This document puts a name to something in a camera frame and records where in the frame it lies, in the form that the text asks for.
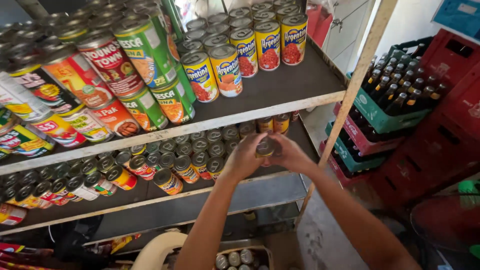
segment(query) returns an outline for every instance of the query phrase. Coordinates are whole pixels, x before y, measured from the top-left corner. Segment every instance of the shelf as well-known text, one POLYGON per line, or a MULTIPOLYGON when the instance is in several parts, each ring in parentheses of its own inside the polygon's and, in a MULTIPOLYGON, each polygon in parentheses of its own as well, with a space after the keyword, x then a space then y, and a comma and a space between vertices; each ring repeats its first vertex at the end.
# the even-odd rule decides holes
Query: shelf
MULTIPOLYGON (((233 194, 228 215, 295 202, 306 194, 302 180, 296 173, 239 185, 233 194)), ((201 193, 105 214, 97 232, 86 245, 161 227, 192 223, 208 195, 201 193)))
MULTIPOLYGON (((312 160, 315 162, 319 160, 316 149, 311 143, 301 120, 290 124, 288 137, 296 141, 312 160)), ((287 174, 289 172, 280 166, 260 167, 248 179, 243 180, 241 184, 287 174)), ((99 196, 94 201, 82 200, 80 202, 69 202, 63 206, 52 206, 48 209, 29 210, 25 220, 17 226, 0 225, 0 235, 207 193, 212 190, 213 184, 213 180, 201 179, 194 184, 184 184, 182 193, 168 196, 153 182, 139 179, 137 186, 133 190, 125 191, 118 189, 116 194, 111 197, 99 196)))
POLYGON ((161 131, 79 149, 57 146, 53 154, 35 159, 13 155, 0 163, 0 175, 341 101, 348 79, 311 40, 305 53, 305 60, 298 66, 281 64, 273 72, 259 71, 255 77, 244 79, 244 90, 235 98, 220 96, 211 103, 196 101, 193 105, 196 115, 188 124, 170 124, 161 131))

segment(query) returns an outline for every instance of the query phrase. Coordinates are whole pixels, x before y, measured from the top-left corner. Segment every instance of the green object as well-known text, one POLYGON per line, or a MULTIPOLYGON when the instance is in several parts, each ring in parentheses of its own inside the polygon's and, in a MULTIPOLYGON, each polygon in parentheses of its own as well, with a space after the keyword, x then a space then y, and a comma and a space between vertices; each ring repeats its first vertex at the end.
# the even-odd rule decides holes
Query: green object
POLYGON ((363 88, 359 89, 354 104, 377 133, 387 133, 416 126, 430 112, 429 109, 425 109, 398 116, 390 116, 370 98, 363 88))
POLYGON ((123 19, 113 32, 148 87, 165 87, 175 80, 167 39, 156 32, 147 14, 123 19))
MULTIPOLYGON (((330 136, 331 132, 332 132, 332 123, 328 123, 327 127, 325 128, 325 133, 327 133, 327 135, 330 136)), ((386 157, 379 157, 379 158, 358 163, 353 159, 352 155, 347 150, 347 147, 345 147, 340 137, 338 137, 335 141, 335 149, 338 151, 340 157, 342 158, 343 162, 345 163, 345 165, 347 166, 350 172, 357 172, 364 169, 371 169, 371 168, 378 167, 386 159, 386 157)))
POLYGON ((167 87, 150 90, 173 124, 185 123, 195 116, 195 109, 178 79, 167 87))
POLYGON ((175 43, 183 40, 183 32, 181 30, 180 15, 173 0, 162 0, 162 7, 167 11, 172 24, 172 38, 175 43))
POLYGON ((177 77, 181 85, 183 86, 183 89, 185 89, 188 101, 193 104, 197 100, 197 97, 195 96, 195 93, 192 90, 192 86, 190 85, 190 81, 188 80, 187 74, 185 73, 185 70, 180 63, 175 66, 175 72, 177 73, 177 77))
POLYGON ((162 113, 160 105, 147 87, 134 96, 120 98, 120 101, 144 130, 157 131, 168 125, 168 120, 162 113))

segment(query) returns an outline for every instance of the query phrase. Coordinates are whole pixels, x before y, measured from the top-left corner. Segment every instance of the canned goods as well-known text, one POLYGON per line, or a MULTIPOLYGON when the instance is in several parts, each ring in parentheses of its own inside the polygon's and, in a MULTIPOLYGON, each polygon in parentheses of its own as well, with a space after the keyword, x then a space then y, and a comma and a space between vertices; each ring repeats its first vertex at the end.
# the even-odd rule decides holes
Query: canned goods
POLYGON ((205 151, 196 152, 192 156, 193 167, 195 168, 195 170, 197 170, 200 177, 202 177, 205 180, 212 179, 212 176, 207 170, 207 161, 209 158, 210 156, 205 151))
POLYGON ((177 78, 180 81, 180 84, 182 85, 183 89, 185 90, 185 93, 187 94, 188 101, 190 104, 193 104, 197 98, 195 97, 195 94, 193 92, 192 86, 190 85, 190 81, 188 80, 187 74, 183 70, 182 64, 179 62, 175 66, 175 72, 177 73, 177 78))
POLYGON ((213 180, 216 181, 219 178, 224 166, 225 161, 221 157, 211 157, 207 161, 207 170, 212 176, 213 180))
POLYGON ((114 136, 113 132, 85 105, 62 118, 92 143, 109 141, 114 136))
POLYGON ((290 113, 282 113, 273 117, 273 131, 283 135, 288 132, 290 113))
POLYGON ((215 266, 220 270, 226 270, 228 268, 228 260, 225 255, 217 255, 215 258, 215 266))
POLYGON ((147 149, 147 144, 135 145, 130 147, 130 153, 132 153, 133 156, 142 155, 145 153, 146 149, 147 149))
POLYGON ((67 177, 71 168, 67 163, 61 163, 53 169, 53 179, 59 179, 62 177, 67 177))
POLYGON ((272 10, 263 10, 255 13, 253 16, 253 21, 255 25, 263 20, 275 20, 276 13, 272 10))
POLYGON ((178 79, 167 87, 151 91, 173 124, 185 123, 195 116, 195 109, 185 96, 185 90, 178 79))
POLYGON ((79 175, 82 175, 82 163, 80 163, 80 162, 72 165, 72 167, 68 171, 67 176, 69 178, 73 178, 73 177, 79 176, 79 175))
POLYGON ((255 24, 254 28, 260 69, 277 69, 280 65, 280 23, 276 20, 264 20, 255 24))
POLYGON ((179 156, 176 158, 173 167, 185 182, 189 184, 193 184, 200 179, 200 176, 193 167, 192 160, 189 156, 179 156))
POLYGON ((100 172, 94 172, 85 178, 86 188, 93 189, 103 196, 112 196, 117 191, 117 186, 107 181, 100 172))
POLYGON ((137 185, 137 177, 120 165, 113 166, 105 177, 107 181, 123 190, 131 190, 137 185))
POLYGON ((50 77, 35 60, 27 64, 12 65, 7 72, 60 116, 79 107, 81 102, 50 77))
POLYGON ((275 150, 275 141, 266 136, 257 144, 256 155, 258 157, 268 157, 273 154, 275 150))
POLYGON ((251 17, 252 11, 250 10, 249 7, 241 7, 241 8, 232 9, 228 14, 232 18, 244 17, 244 16, 251 17))
POLYGON ((93 158, 85 161, 82 164, 82 173, 83 174, 92 174, 97 171, 98 161, 93 158))
POLYGON ((78 147, 87 141, 82 134, 52 111, 44 118, 33 121, 31 125, 67 148, 78 147))
POLYGON ((173 141, 175 141, 175 143, 177 143, 177 144, 186 143, 189 140, 190 140, 190 135, 189 134, 173 137, 173 141))
POLYGON ((212 64, 205 51, 192 50, 180 59, 198 101, 212 102, 218 97, 212 64))
POLYGON ((153 179, 155 171, 146 164, 146 158, 144 156, 135 156, 130 160, 130 169, 136 175, 141 176, 143 179, 150 181, 153 179))
POLYGON ((192 31, 188 31, 185 33, 185 40, 189 39, 197 39, 203 40, 207 36, 207 31, 205 29, 196 29, 192 31))
POLYGON ((32 196, 35 198, 40 198, 46 201, 49 201, 55 205, 64 205, 68 203, 68 200, 57 194, 50 192, 52 188, 52 183, 48 181, 43 181, 39 183, 32 192, 32 196))
POLYGON ((193 142, 197 138, 206 138, 205 133, 206 133, 205 130, 190 133, 190 140, 192 140, 192 142, 193 142))
POLYGON ((220 13, 208 16, 207 21, 208 21, 208 24, 214 24, 214 23, 228 24, 228 22, 230 21, 230 17, 228 16, 227 13, 220 12, 220 13))
POLYGON ((173 139, 166 139, 160 144, 160 153, 173 152, 177 147, 177 143, 173 139))
POLYGON ((33 121, 50 112, 29 90, 0 70, 0 103, 25 121, 33 121))
POLYGON ((132 95, 144 86, 132 62, 108 30, 94 31, 76 46, 116 96, 132 95))
POLYGON ((103 157, 96 163, 96 168, 97 168, 97 170, 99 170, 103 173, 107 173, 108 170, 110 170, 110 168, 115 166, 115 161, 116 160, 112 156, 103 157))
POLYGON ((66 185, 68 192, 75 194, 78 197, 82 197, 88 201, 93 201, 100 196, 100 194, 95 190, 85 186, 85 179, 81 175, 75 176, 68 180, 66 185))
POLYGON ((186 155, 191 157, 193 155, 192 145, 190 143, 180 143, 178 144, 177 148, 175 149, 177 156, 186 155))
POLYGON ((205 18, 196 18, 186 23, 187 31, 196 29, 205 29, 207 27, 207 20, 205 18))
POLYGON ((298 65, 305 56, 308 16, 303 13, 282 18, 282 62, 298 65))
POLYGON ((257 52, 255 34, 251 28, 241 28, 230 33, 230 42, 237 48, 242 77, 250 78, 257 74, 257 52))
POLYGON ((146 150, 147 153, 149 153, 149 154, 158 152, 158 151, 160 151, 160 143, 161 143, 160 141, 149 142, 149 143, 147 143, 145 150, 146 150))
POLYGON ((67 191, 67 181, 68 181, 67 178, 59 178, 53 181, 50 191, 55 195, 62 196, 65 199, 73 202, 79 202, 83 200, 83 198, 78 197, 77 195, 67 191))
POLYGON ((73 45, 48 55, 43 61, 43 69, 89 108, 100 107, 113 98, 107 85, 73 45))
POLYGON ((155 171, 158 171, 161 169, 159 165, 161 157, 162 154, 160 154, 159 152, 151 153, 147 156, 145 162, 147 163, 148 167, 155 169, 155 171))
POLYGON ((233 138, 225 142, 225 151, 227 151, 228 154, 231 154, 235 148, 240 143, 240 139, 238 138, 233 138))
POLYGON ((199 39, 187 39, 177 46, 180 57, 193 50, 203 50, 204 44, 199 39))
POLYGON ((116 98, 92 111, 96 117, 120 137, 130 137, 140 131, 138 122, 116 98))
POLYGON ((167 126, 168 119, 147 87, 134 96, 122 98, 120 101, 145 131, 157 131, 167 126))
POLYGON ((230 32, 230 25, 225 23, 213 23, 210 24, 206 29, 208 34, 224 34, 228 36, 230 32))
POLYGON ((273 117, 268 116, 268 117, 257 119, 257 126, 258 126, 258 131, 260 133, 263 133, 263 132, 272 133, 274 131, 273 117))
POLYGON ((237 49, 232 44, 216 45, 208 52, 220 93, 232 98, 243 90, 237 49))
POLYGON ((125 18, 113 32, 147 86, 165 87, 175 80, 166 37, 159 37, 149 15, 125 18))
POLYGON ((17 225, 27 216, 27 210, 2 203, 0 205, 0 224, 17 225))
POLYGON ((300 12, 301 12, 301 8, 299 5, 295 5, 295 4, 284 5, 276 11, 276 19, 281 23, 283 17, 287 15, 300 13, 300 12))
POLYGON ((252 5, 252 12, 254 14, 262 10, 272 10, 272 9, 273 9, 273 4, 269 2, 256 3, 252 5))
POLYGON ((207 151, 208 141, 206 138, 200 137, 192 141, 192 150, 194 153, 200 151, 207 151))
POLYGON ((210 157, 222 157, 224 158, 226 155, 225 145, 222 141, 216 141, 210 144, 208 147, 208 154, 210 157))
POLYGON ((7 109, 0 110, 0 144, 29 158, 50 152, 53 145, 20 125, 20 118, 7 109))
POLYGON ((153 177, 153 183, 165 191, 168 195, 175 195, 183 190, 183 183, 169 169, 163 168, 157 171, 153 177))
POLYGON ((241 264, 240 254, 237 251, 232 251, 228 254, 228 262, 231 266, 239 266, 241 264))
POLYGON ((213 128, 207 131, 206 137, 209 143, 213 143, 222 139, 222 132, 219 128, 213 128))
POLYGON ((250 28, 253 27, 253 20, 250 17, 237 17, 230 21, 230 27, 232 30, 238 28, 250 28))
POLYGON ((222 33, 210 34, 204 38, 204 46, 205 50, 207 51, 209 51, 215 45, 228 43, 230 43, 228 35, 222 33))

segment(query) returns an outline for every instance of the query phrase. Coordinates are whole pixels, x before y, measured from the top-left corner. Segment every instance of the label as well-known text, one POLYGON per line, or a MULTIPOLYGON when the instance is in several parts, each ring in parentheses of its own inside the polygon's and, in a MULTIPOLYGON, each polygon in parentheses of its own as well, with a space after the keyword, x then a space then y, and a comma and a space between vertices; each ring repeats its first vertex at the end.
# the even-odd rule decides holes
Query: label
POLYGON ((50 112, 49 107, 6 72, 0 72, 0 103, 26 121, 42 118, 50 112))
POLYGON ((189 184, 193 184, 200 179, 200 176, 195 171, 195 168, 190 164, 188 168, 183 171, 177 171, 179 175, 189 184))
POLYGON ((240 74, 244 78, 250 78, 258 72, 257 52, 255 49, 255 35, 244 40, 231 40, 237 48, 240 65, 240 74))
POLYGON ((280 65, 280 27, 270 33, 255 31, 255 43, 260 69, 275 70, 280 65))
POLYGON ((153 179, 153 176, 155 174, 155 170, 152 168, 148 167, 147 164, 144 164, 142 167, 133 170, 133 173, 136 175, 142 177, 143 179, 150 181, 153 179))
POLYGON ((210 173, 208 172, 207 170, 207 165, 204 164, 200 167, 197 167, 194 165, 194 168, 197 170, 198 174, 200 175, 200 177, 202 177, 203 179, 205 180, 210 180, 212 179, 212 176, 210 175, 210 173))
POLYGON ((148 88, 133 98, 120 101, 145 131, 157 131, 167 126, 168 119, 148 88))
POLYGON ((58 114, 68 113, 82 104, 40 66, 35 65, 24 71, 10 73, 10 76, 58 114))
POLYGON ((300 64, 305 56, 307 22, 296 26, 282 24, 281 30, 282 62, 291 66, 300 64))
POLYGON ((108 129, 88 108, 79 113, 65 116, 63 119, 68 122, 76 131, 93 143, 101 142, 113 137, 113 132, 108 129))
POLYGON ((0 224, 16 225, 24 220, 27 210, 6 203, 0 205, 0 224))
POLYGON ((184 65, 188 77, 199 102, 212 102, 218 97, 215 75, 209 58, 197 65, 184 65))
POLYGON ((79 51, 96 67, 115 95, 128 96, 144 86, 142 78, 114 38, 96 49, 79 51))
POLYGON ((31 125, 68 148, 77 147, 86 141, 82 134, 56 114, 31 125))
POLYGON ((147 86, 165 87, 177 77, 167 40, 158 36, 153 23, 127 34, 115 34, 147 86))
POLYGON ((43 68, 89 108, 98 108, 113 98, 107 85, 79 52, 43 68))
POLYGON ((195 109, 184 95, 183 86, 178 80, 163 89, 152 89, 152 94, 160 104, 165 115, 173 124, 187 122, 195 116, 195 109))
POLYGON ((237 52, 225 59, 211 58, 215 79, 220 93, 228 98, 236 97, 243 91, 237 52))
POLYGON ((0 136, 0 144, 30 158, 38 157, 53 149, 53 145, 39 138, 21 125, 0 136))
POLYGON ((120 137, 133 136, 140 131, 138 122, 118 99, 104 108, 92 111, 96 117, 120 137))
POLYGON ((169 195, 175 195, 183 190, 183 183, 173 174, 170 175, 170 180, 165 184, 158 185, 163 191, 169 195))

